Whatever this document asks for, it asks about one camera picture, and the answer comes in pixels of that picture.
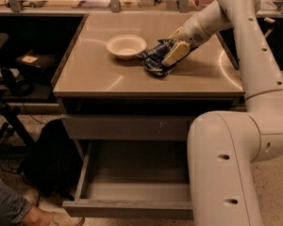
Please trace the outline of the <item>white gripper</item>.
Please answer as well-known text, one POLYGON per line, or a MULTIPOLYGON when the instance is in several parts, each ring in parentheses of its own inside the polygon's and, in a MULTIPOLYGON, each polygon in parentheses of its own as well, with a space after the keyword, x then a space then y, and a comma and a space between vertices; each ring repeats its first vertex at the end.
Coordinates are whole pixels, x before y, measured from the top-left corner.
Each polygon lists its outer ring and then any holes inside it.
POLYGON ((193 15, 180 26, 170 38, 159 39, 159 44, 164 44, 169 52, 162 59, 161 64, 171 67, 190 53, 190 49, 197 48, 207 42, 210 35, 201 25, 198 15, 193 15))

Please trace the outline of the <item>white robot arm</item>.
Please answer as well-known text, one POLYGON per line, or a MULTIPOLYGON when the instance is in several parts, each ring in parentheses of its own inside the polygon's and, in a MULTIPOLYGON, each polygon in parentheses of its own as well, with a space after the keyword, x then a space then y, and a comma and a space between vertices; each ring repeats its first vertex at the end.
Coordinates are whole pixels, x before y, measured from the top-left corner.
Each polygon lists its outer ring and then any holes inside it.
POLYGON ((263 226, 251 165, 283 154, 283 75, 259 28, 258 0, 216 0, 172 35, 165 68, 231 27, 245 109, 211 111, 191 124, 187 139, 194 226, 263 226))

